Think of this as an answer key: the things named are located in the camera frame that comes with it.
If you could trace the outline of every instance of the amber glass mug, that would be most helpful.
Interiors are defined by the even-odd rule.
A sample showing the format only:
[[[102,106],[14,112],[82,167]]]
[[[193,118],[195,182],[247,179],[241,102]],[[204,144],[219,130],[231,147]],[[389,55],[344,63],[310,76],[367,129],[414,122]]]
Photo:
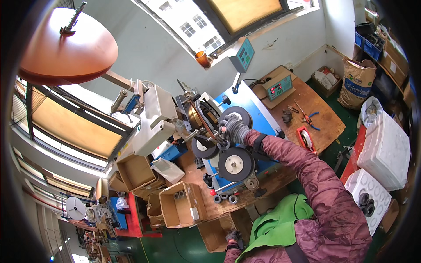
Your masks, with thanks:
[[[195,55],[195,59],[205,69],[211,66],[208,56],[206,55],[204,51],[197,52]]]

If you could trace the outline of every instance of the green vest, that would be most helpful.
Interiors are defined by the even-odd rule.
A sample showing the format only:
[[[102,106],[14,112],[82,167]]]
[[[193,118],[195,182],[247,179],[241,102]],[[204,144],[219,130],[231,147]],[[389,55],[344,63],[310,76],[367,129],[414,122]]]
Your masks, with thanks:
[[[286,247],[297,242],[295,221],[313,216],[313,209],[305,202],[305,199],[307,198],[302,194],[290,194],[282,199],[272,212],[257,218],[251,229],[250,244],[235,263],[240,262],[244,254],[254,248]]]

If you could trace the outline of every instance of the red tape dispenser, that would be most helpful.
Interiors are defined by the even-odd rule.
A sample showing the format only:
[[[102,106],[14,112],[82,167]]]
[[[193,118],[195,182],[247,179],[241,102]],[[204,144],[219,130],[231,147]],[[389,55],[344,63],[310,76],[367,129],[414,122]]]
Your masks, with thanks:
[[[310,133],[305,126],[302,126],[297,129],[296,136],[302,147],[306,148],[314,154],[317,154],[313,140],[310,137]]]

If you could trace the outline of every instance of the control panel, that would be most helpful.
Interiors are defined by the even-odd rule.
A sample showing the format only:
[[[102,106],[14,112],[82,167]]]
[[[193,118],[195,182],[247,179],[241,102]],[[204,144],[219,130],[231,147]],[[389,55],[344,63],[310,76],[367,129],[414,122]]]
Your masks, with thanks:
[[[290,88],[292,88],[291,75],[288,75],[274,85],[269,86],[266,91],[269,100],[272,101]]]
[[[234,46],[235,56],[229,56],[232,64],[239,73],[246,73],[251,59],[254,55],[254,49],[247,37],[241,37]]]

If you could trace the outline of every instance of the worker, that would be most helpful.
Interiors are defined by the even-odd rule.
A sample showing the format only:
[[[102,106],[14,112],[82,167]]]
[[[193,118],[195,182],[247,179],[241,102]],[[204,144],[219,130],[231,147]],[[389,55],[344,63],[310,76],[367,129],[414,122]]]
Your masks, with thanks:
[[[220,122],[231,143],[253,146],[261,135],[237,116]],[[268,135],[261,150],[295,170],[306,196],[291,194],[256,219],[242,252],[239,232],[226,236],[224,263],[362,262],[371,243],[367,221],[335,172],[317,155],[291,141]]]

